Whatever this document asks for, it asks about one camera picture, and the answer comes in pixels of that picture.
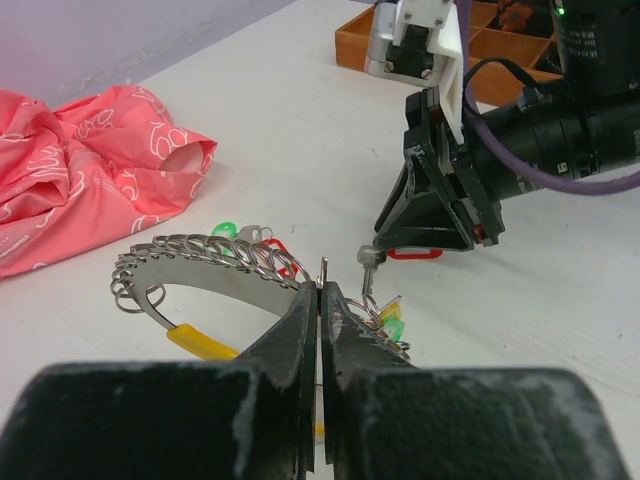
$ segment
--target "metal ring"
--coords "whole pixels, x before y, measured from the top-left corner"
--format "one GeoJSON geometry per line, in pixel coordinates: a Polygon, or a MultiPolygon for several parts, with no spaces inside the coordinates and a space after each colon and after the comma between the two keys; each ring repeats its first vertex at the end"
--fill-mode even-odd
{"type": "Polygon", "coordinates": [[[269,256],[269,264],[271,268],[273,268],[273,271],[276,273],[281,282],[284,282],[287,278],[290,278],[292,280],[295,280],[296,278],[296,271],[293,269],[293,264],[287,257],[286,253],[287,252],[285,252],[284,250],[278,249],[273,250],[271,252],[271,255],[269,256]],[[284,269],[287,271],[288,276],[280,273],[280,269],[276,265],[276,260],[278,260],[282,264],[284,269]]]}
{"type": "Polygon", "coordinates": [[[300,260],[298,260],[296,257],[294,257],[293,255],[291,255],[289,252],[286,252],[284,250],[274,250],[275,252],[279,252],[278,255],[284,256],[286,259],[288,259],[293,265],[295,265],[296,267],[298,267],[298,271],[302,274],[302,276],[304,277],[305,282],[311,282],[313,281],[311,279],[311,275],[309,275],[309,272],[307,272],[307,269],[304,267],[304,265],[302,265],[302,263],[300,263],[300,260]]]}
{"type": "Polygon", "coordinates": [[[119,280],[122,279],[122,277],[131,277],[133,273],[129,272],[130,265],[131,264],[126,263],[122,265],[116,264],[116,269],[111,274],[111,278],[113,280],[119,280]]]}
{"type": "MultiPolygon", "coordinates": [[[[151,240],[151,245],[155,248],[165,248],[167,236],[166,235],[158,235],[157,237],[153,237],[151,240]]],[[[131,251],[137,248],[137,245],[131,247],[131,251]]]]}
{"type": "Polygon", "coordinates": [[[235,258],[223,253],[225,248],[227,250],[230,250],[231,248],[231,241],[228,238],[209,237],[207,238],[204,247],[207,258],[209,258],[213,263],[224,267],[238,268],[239,264],[234,264],[229,261],[230,259],[235,260],[235,258]]]}
{"type": "Polygon", "coordinates": [[[271,240],[273,238],[273,230],[271,229],[271,227],[262,227],[259,232],[258,235],[260,235],[260,237],[262,238],[262,241],[264,242],[265,240],[271,240]],[[264,237],[264,235],[262,234],[262,232],[269,230],[269,236],[267,238],[264,237]]]}
{"type": "Polygon", "coordinates": [[[123,293],[120,293],[122,290],[126,290],[124,280],[120,280],[118,278],[111,281],[111,285],[109,285],[109,290],[112,295],[120,295],[122,298],[131,298],[131,296],[127,293],[126,296],[123,293]]]}
{"type": "Polygon", "coordinates": [[[236,257],[236,260],[238,260],[244,268],[252,270],[253,265],[251,263],[251,255],[249,254],[250,248],[251,244],[241,238],[236,238],[231,242],[231,251],[236,257]]]}
{"type": "Polygon", "coordinates": [[[206,235],[189,235],[184,239],[183,247],[187,252],[202,257],[206,240],[206,235]]]}
{"type": "Polygon", "coordinates": [[[373,299],[373,296],[370,293],[362,296],[362,304],[365,306],[365,310],[369,315],[373,315],[373,314],[378,315],[378,312],[380,311],[378,309],[378,304],[373,299]]]}
{"type": "Polygon", "coordinates": [[[255,243],[249,248],[249,257],[256,273],[264,279],[276,280],[273,271],[269,267],[269,255],[271,255],[271,249],[262,243],[255,243]],[[261,259],[266,264],[267,269],[260,264],[261,259]]]}
{"type": "Polygon", "coordinates": [[[382,319],[380,318],[380,315],[378,315],[376,312],[373,312],[373,311],[369,312],[362,303],[357,302],[353,298],[345,298],[345,300],[347,301],[347,304],[353,305],[354,307],[357,307],[360,310],[367,312],[367,314],[369,315],[369,320],[365,320],[358,314],[354,313],[354,315],[360,318],[362,320],[362,323],[364,323],[365,325],[367,325],[368,323],[369,325],[367,325],[367,328],[369,328],[369,330],[371,330],[373,333],[376,333],[382,330],[382,319]]]}
{"type": "Polygon", "coordinates": [[[402,351],[402,349],[400,348],[400,346],[394,342],[393,340],[391,340],[389,338],[389,335],[387,335],[387,332],[385,332],[384,330],[379,330],[375,333],[375,335],[382,340],[383,342],[385,342],[387,345],[389,345],[389,347],[396,351],[396,352],[400,352],[402,351]]]}
{"type": "Polygon", "coordinates": [[[180,253],[180,249],[184,248],[184,235],[169,235],[165,238],[164,249],[170,252],[180,253]]]}
{"type": "MultiPolygon", "coordinates": [[[[116,307],[118,307],[120,310],[122,310],[125,313],[133,313],[133,314],[137,314],[137,313],[144,313],[144,310],[142,308],[129,308],[129,307],[124,307],[122,305],[120,305],[120,299],[122,298],[127,298],[130,299],[132,298],[131,293],[127,290],[126,286],[123,285],[124,288],[122,288],[121,290],[118,291],[118,293],[115,294],[116,297],[116,307]],[[122,292],[126,291],[127,292],[127,296],[123,296],[122,292]]],[[[147,289],[147,298],[149,298],[149,294],[155,292],[156,290],[162,290],[162,295],[160,295],[160,298],[158,300],[156,300],[155,302],[149,302],[151,303],[151,306],[153,308],[158,307],[162,302],[164,302],[164,299],[167,298],[167,290],[164,288],[164,285],[154,285],[150,288],[147,289]]]]}
{"type": "Polygon", "coordinates": [[[143,250],[140,253],[130,253],[129,257],[136,263],[147,263],[146,255],[151,253],[151,250],[143,250]]]}
{"type": "Polygon", "coordinates": [[[149,252],[153,250],[155,247],[153,243],[139,243],[138,245],[133,245],[131,247],[131,253],[137,254],[141,252],[149,252]]]}

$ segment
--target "white robot part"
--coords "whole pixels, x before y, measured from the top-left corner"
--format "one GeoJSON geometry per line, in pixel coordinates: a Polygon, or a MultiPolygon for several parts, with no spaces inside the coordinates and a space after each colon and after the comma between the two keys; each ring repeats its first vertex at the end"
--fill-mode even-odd
{"type": "Polygon", "coordinates": [[[421,88],[439,87],[440,105],[459,144],[462,134],[462,80],[464,74],[458,12],[452,1],[400,0],[379,3],[375,9],[365,71],[374,77],[421,88]],[[427,28],[425,49],[433,55],[433,67],[418,76],[400,73],[389,61],[390,46],[398,47],[409,25],[427,28]]]}

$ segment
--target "wooden compartment tray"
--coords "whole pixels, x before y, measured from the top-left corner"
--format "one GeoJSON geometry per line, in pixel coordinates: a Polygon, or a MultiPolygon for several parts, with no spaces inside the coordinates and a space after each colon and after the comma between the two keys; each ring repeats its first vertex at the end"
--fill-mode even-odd
{"type": "MultiPolygon", "coordinates": [[[[554,49],[555,39],[503,32],[490,27],[497,14],[494,3],[473,2],[469,41],[471,66],[487,57],[505,57],[523,67],[533,78],[546,82],[561,78],[555,73],[539,70],[543,58],[554,49]]],[[[336,62],[354,70],[364,70],[373,22],[373,7],[364,11],[336,31],[336,62]]],[[[482,67],[471,81],[476,99],[491,105],[513,102],[522,85],[502,65],[491,63],[482,67]]]]}

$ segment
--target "pink fabric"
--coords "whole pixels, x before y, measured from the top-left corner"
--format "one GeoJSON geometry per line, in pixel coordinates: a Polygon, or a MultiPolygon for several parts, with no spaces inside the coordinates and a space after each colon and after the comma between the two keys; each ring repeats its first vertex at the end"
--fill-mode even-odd
{"type": "Polygon", "coordinates": [[[0,278],[156,225],[192,202],[216,142],[119,86],[50,111],[0,90],[0,278]]]}

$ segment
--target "yellow handle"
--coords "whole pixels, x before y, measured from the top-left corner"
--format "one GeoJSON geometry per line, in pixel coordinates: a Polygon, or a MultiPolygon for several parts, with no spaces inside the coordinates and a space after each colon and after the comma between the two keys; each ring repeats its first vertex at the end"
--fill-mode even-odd
{"type": "Polygon", "coordinates": [[[202,360],[231,360],[238,355],[233,348],[207,337],[187,323],[167,330],[167,338],[202,360]]]}

